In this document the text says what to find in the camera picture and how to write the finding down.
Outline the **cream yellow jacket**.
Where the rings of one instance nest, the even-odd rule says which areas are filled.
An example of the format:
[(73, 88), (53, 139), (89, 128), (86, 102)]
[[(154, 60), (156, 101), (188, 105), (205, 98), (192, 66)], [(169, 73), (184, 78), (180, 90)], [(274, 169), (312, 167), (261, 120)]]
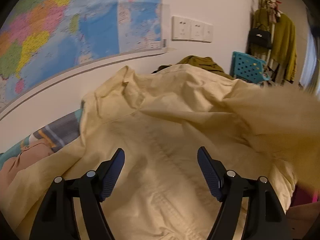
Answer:
[(116, 239), (205, 239), (219, 202), (197, 150), (245, 178), (266, 176), (284, 210), (297, 183), (319, 189), (319, 100), (290, 87), (229, 80), (186, 64), (119, 70), (83, 98), (80, 137), (17, 174), (1, 211), (28, 239), (57, 176), (78, 178), (118, 148), (125, 164), (102, 204)]

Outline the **person in pink sweater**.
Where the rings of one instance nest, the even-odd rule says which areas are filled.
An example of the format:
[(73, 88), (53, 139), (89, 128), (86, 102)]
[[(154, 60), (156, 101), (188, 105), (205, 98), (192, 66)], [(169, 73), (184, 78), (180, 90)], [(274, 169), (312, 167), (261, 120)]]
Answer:
[(291, 232), (305, 235), (319, 215), (319, 191), (297, 184), (286, 212)]

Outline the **pink garment on bed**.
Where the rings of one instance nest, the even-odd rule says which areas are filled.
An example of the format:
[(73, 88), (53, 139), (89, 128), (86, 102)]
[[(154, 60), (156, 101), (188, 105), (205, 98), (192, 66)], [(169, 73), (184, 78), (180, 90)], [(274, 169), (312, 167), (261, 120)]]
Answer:
[(40, 139), (30, 145), (23, 146), (18, 156), (6, 160), (1, 168), (1, 197), (3, 197), (18, 172), (53, 153), (48, 142), (45, 139)]

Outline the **blue patterned bed sheet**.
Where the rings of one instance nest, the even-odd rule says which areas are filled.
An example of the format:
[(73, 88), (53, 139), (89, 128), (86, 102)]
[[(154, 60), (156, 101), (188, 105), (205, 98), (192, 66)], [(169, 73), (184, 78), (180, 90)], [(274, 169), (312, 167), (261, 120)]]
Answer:
[(81, 116), (82, 109), (78, 109), (31, 133), (31, 135), (19, 141), (4, 153), (1, 153), (1, 168), (8, 159), (17, 157), (22, 148), (26, 148), (32, 142), (40, 139), (45, 139), (53, 152), (57, 152), (80, 136)]

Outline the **teal perforated plastic basket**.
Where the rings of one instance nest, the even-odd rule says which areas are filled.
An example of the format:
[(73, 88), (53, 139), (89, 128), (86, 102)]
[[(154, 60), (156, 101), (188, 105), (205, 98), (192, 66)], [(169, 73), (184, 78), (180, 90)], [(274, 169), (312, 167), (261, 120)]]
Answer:
[(270, 77), (265, 70), (266, 62), (251, 55), (234, 51), (232, 54), (231, 74), (247, 82), (260, 84), (269, 81)]

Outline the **olive coat on rack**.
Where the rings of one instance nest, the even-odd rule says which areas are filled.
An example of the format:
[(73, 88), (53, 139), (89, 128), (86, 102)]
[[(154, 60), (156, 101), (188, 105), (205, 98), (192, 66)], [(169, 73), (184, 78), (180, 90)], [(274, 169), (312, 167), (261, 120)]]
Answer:
[[(258, 9), (253, 16), (253, 28), (263, 24), (267, 27), (267, 10)], [(297, 66), (296, 27), (292, 20), (285, 14), (281, 14), (279, 22), (275, 24), (273, 45), (270, 58), (285, 68), (283, 79), (293, 83)], [(268, 50), (256, 44), (250, 45), (253, 54), (268, 54)]]

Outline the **olive green garment on bed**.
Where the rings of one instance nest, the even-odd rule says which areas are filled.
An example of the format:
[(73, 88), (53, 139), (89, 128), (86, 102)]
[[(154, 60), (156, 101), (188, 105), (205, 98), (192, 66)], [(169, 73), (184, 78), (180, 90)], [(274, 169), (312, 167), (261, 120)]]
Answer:
[(161, 65), (152, 74), (181, 72), (186, 70), (190, 74), (214, 81), (233, 81), (234, 78), (225, 73), (222, 67), (213, 61), (211, 57), (199, 57), (189, 55), (176, 64)]

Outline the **black handbag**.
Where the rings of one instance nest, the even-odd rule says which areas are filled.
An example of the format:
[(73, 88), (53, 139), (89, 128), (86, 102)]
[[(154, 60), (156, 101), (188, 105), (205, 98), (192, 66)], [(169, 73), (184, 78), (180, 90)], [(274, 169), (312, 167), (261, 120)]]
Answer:
[(263, 24), (252, 28), (248, 34), (250, 44), (255, 44), (266, 49), (272, 48), (271, 38), (271, 32), (268, 30), (268, 27), (265, 27)]

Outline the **white coat rack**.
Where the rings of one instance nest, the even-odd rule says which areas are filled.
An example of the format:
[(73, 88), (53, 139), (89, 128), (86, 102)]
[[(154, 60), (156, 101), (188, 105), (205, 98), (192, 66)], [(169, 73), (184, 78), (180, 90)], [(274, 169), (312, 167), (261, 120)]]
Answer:
[(277, 0), (260, 0), (261, 1), (261, 7), (264, 7), (266, 9), (267, 13), (267, 22), (269, 30), (271, 31), (271, 41), (270, 46), (267, 53), (267, 70), (271, 73), (271, 81), (275, 82), (276, 77), (279, 70), (279, 65), (276, 66), (275, 70), (272, 69), (274, 60), (271, 57), (272, 52), (272, 46), (274, 42), (274, 33), (275, 33), (275, 26), (276, 23), (279, 22), (279, 19), (281, 17), (281, 12), (278, 8), (278, 2)]

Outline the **colourful wall map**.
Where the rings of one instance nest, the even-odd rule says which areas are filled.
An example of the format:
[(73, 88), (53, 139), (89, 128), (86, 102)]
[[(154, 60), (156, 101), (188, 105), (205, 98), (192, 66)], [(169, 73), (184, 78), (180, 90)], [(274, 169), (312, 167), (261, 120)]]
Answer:
[(1, 108), (109, 56), (158, 49), (162, 0), (19, 0), (1, 27)]

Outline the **white wall socket panel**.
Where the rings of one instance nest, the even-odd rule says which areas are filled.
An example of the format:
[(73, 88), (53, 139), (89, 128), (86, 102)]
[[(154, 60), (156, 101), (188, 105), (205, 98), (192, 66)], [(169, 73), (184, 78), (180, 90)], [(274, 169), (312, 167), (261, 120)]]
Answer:
[(185, 17), (172, 16), (173, 41), (195, 41), (211, 43), (213, 41), (213, 25)]

